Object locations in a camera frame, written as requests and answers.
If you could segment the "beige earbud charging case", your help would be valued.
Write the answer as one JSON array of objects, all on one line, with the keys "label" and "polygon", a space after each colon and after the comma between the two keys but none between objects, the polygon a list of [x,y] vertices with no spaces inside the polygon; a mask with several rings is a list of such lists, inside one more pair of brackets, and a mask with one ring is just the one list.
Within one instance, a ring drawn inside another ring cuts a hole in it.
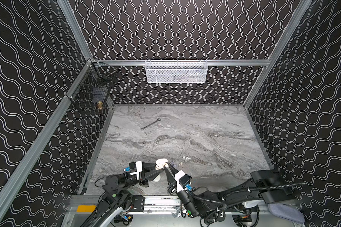
[{"label": "beige earbud charging case", "polygon": [[168,163],[168,160],[167,160],[167,159],[158,159],[158,160],[156,160],[155,169],[156,169],[156,170],[163,169],[164,166],[167,166],[167,165],[168,165],[167,163]]}]

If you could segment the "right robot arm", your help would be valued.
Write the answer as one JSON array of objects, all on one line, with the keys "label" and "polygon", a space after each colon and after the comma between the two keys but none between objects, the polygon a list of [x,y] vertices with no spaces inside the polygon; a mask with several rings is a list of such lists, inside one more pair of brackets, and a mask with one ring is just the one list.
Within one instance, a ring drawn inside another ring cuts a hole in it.
[{"label": "right robot arm", "polygon": [[251,178],[244,183],[221,192],[206,190],[196,194],[191,186],[192,177],[171,164],[163,166],[169,194],[176,194],[181,202],[181,209],[190,218],[201,217],[206,225],[222,221],[227,210],[234,210],[246,215],[260,201],[266,204],[287,201],[293,198],[292,187],[305,185],[304,182],[287,183],[277,170],[259,170],[251,173]]}]

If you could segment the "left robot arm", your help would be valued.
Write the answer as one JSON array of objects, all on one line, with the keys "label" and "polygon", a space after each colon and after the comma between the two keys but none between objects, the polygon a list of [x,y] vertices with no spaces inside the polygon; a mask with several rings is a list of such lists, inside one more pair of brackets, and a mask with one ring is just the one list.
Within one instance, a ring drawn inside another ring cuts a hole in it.
[{"label": "left robot arm", "polygon": [[107,227],[112,220],[134,206],[131,204],[133,195],[128,189],[135,185],[148,187],[164,171],[164,164],[131,162],[123,174],[105,177],[102,185],[104,193],[98,200],[95,210],[82,224],[83,227]]}]

